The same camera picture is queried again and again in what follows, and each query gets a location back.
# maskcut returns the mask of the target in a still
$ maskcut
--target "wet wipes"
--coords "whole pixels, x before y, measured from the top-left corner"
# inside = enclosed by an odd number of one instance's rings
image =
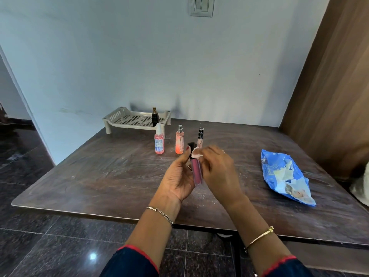
[[[264,180],[272,190],[303,204],[317,205],[311,197],[309,179],[304,177],[289,155],[263,149],[261,167]]]

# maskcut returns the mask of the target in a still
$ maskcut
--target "red trim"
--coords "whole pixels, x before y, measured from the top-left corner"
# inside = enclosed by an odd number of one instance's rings
[[[288,261],[288,260],[294,260],[294,259],[297,259],[297,257],[295,257],[295,256],[288,256],[288,257],[281,258],[275,264],[273,264],[269,269],[265,270],[264,273],[261,275],[261,277],[267,276],[270,272],[272,272],[273,270],[275,270],[276,268],[278,268],[281,264],[284,264],[286,261]]]
[[[150,261],[152,266],[154,266],[156,271],[159,273],[159,269],[158,269],[157,265],[152,261],[152,259],[144,251],[142,251],[141,249],[139,249],[139,248],[137,248],[136,246],[133,246],[133,245],[124,245],[124,246],[120,247],[117,251],[119,251],[123,248],[130,248],[130,249],[138,252],[139,254],[143,255],[148,261]]]

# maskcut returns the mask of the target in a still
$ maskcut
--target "silver chain bracelet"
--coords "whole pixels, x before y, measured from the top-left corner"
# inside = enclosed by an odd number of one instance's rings
[[[173,222],[169,219],[169,217],[167,215],[165,215],[162,211],[160,211],[158,208],[153,208],[153,207],[146,207],[146,209],[151,209],[154,210],[155,212],[159,212],[160,214],[162,214],[164,216],[164,218],[167,219],[167,221],[169,221],[170,226],[173,227]]]

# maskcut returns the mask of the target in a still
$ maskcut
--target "wooden table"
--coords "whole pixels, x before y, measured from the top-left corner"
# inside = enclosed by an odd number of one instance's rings
[[[283,239],[369,245],[369,213],[319,165],[277,128],[172,119],[166,127],[165,153],[154,152],[148,130],[101,130],[29,187],[13,206],[136,221],[148,205],[175,153],[177,125],[185,143],[204,127],[204,145],[217,144],[235,161],[242,190]],[[290,154],[310,179],[315,208],[269,189],[264,182],[261,149]],[[231,219],[203,184],[183,202],[176,227],[226,232]]]

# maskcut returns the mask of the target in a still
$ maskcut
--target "person's right hand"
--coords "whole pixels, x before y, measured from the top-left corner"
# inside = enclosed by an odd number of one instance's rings
[[[197,149],[200,157],[203,177],[215,198],[225,209],[244,198],[233,159],[222,149],[211,145],[204,149]]]

